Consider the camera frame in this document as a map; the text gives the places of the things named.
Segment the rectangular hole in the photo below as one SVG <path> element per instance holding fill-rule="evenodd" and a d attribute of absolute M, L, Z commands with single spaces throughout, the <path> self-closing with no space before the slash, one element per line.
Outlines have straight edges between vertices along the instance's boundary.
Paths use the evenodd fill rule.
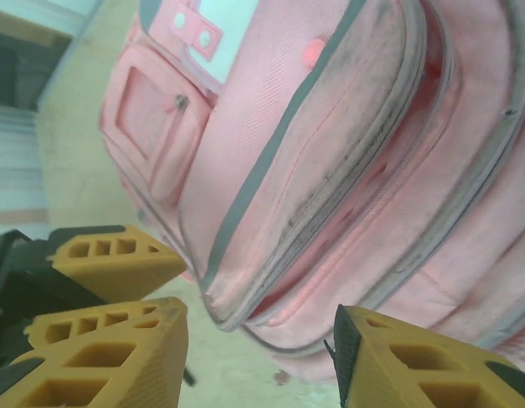
<path fill-rule="evenodd" d="M 66 321 L 63 323 L 56 323 L 54 325 L 49 325 L 45 338 L 49 344 L 62 342 L 70 337 L 70 332 L 72 330 L 72 322 Z"/>
<path fill-rule="evenodd" d="M 106 383 L 107 380 L 47 380 L 35 389 L 20 406 L 87 406 Z"/>
<path fill-rule="evenodd" d="M 121 367 L 136 344 L 96 343 L 91 344 L 66 363 L 67 367 Z"/>
<path fill-rule="evenodd" d="M 502 408 L 479 384 L 421 382 L 419 386 L 436 408 Z"/>
<path fill-rule="evenodd" d="M 117 240 L 116 254 L 122 255 L 126 253 L 136 252 L 136 240 Z"/>
<path fill-rule="evenodd" d="M 374 320 L 374 319 L 371 319 L 371 318 L 367 318 L 366 322 L 372 327 L 380 327 L 380 328 L 386 328 L 386 329 L 388 328 L 387 325 L 384 325 L 380 321 L 377 321 L 377 320 Z"/>
<path fill-rule="evenodd" d="M 392 344 L 392 353 L 411 370 L 453 370 L 459 368 L 440 348 L 414 345 Z"/>
<path fill-rule="evenodd" d="M 149 313 L 154 312 L 157 309 L 156 306 L 148 306 L 142 309 L 142 315 L 148 315 Z"/>
<path fill-rule="evenodd" d="M 158 319 L 153 320 L 147 320 L 143 323 L 139 323 L 136 326 L 134 326 L 135 329 L 152 329 L 153 327 L 156 327 L 159 324 Z"/>
<path fill-rule="evenodd" d="M 77 334 L 94 332 L 98 323 L 98 317 L 84 317 L 80 319 L 79 326 L 77 327 Z"/>
<path fill-rule="evenodd" d="M 110 255 L 111 252 L 111 241 L 96 241 L 96 248 L 94 254 L 97 257 L 103 257 Z"/>
<path fill-rule="evenodd" d="M 128 320 L 127 312 L 108 313 L 104 318 L 104 326 L 113 326 L 125 320 Z"/>
<path fill-rule="evenodd" d="M 78 242 L 71 246 L 68 256 L 70 258 L 86 258 L 89 255 L 89 247 L 88 242 Z"/>

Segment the yellow plastic part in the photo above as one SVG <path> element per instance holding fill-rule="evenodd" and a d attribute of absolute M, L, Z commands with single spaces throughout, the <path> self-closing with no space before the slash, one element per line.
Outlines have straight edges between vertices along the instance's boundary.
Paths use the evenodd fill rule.
<path fill-rule="evenodd" d="M 36 317 L 27 328 L 35 349 L 14 363 L 45 361 L 0 396 L 0 407 L 176 407 L 186 315 L 170 297 Z"/>
<path fill-rule="evenodd" d="M 63 244 L 53 267 L 106 302 L 129 302 L 149 295 L 187 266 L 169 247 L 139 229 L 78 235 Z"/>
<path fill-rule="evenodd" d="M 362 341 L 349 408 L 525 408 L 487 366 L 514 367 L 487 350 L 357 307 L 346 307 Z"/>

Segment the concrete floor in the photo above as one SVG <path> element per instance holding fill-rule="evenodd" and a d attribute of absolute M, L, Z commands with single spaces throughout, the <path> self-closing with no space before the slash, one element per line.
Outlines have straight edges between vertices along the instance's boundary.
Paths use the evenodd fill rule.
<path fill-rule="evenodd" d="M 42 106 L 38 137 L 53 226 L 138 225 L 98 130 L 108 75 L 137 2 L 105 0 Z M 181 407 L 339 406 L 335 386 L 277 385 L 279 368 L 241 333 L 215 328 L 195 286 L 175 280 L 156 293 L 168 295 L 189 305 L 188 365 L 198 380 L 183 386 Z"/>

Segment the backpack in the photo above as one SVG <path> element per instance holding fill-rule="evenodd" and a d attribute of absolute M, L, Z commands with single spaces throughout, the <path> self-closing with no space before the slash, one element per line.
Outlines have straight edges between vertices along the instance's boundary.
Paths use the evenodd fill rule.
<path fill-rule="evenodd" d="M 525 370 L 525 0 L 141 0 L 100 126 L 217 327 L 292 376 L 336 376 L 341 303 Z"/>

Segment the pink fabric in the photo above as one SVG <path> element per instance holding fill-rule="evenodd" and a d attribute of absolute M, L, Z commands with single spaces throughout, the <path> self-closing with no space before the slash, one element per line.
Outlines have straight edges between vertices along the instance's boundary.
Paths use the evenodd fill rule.
<path fill-rule="evenodd" d="M 170 30 L 180 3 L 197 5 L 163 0 L 149 32 L 135 19 L 101 127 L 144 222 L 199 280 L 225 214 L 349 1 L 260 2 L 223 87 L 185 59 Z M 252 310 L 276 260 L 337 180 L 358 169 L 309 248 L 241 320 L 291 375 L 335 376 L 322 341 L 331 340 L 336 306 L 362 303 L 419 240 L 507 115 L 514 71 L 505 4 L 366 2 L 291 120 L 205 293 L 223 329 Z M 379 311 L 476 343 L 524 303 L 525 122 L 487 193 Z M 512 334 L 495 351 L 525 369 L 525 328 Z"/>

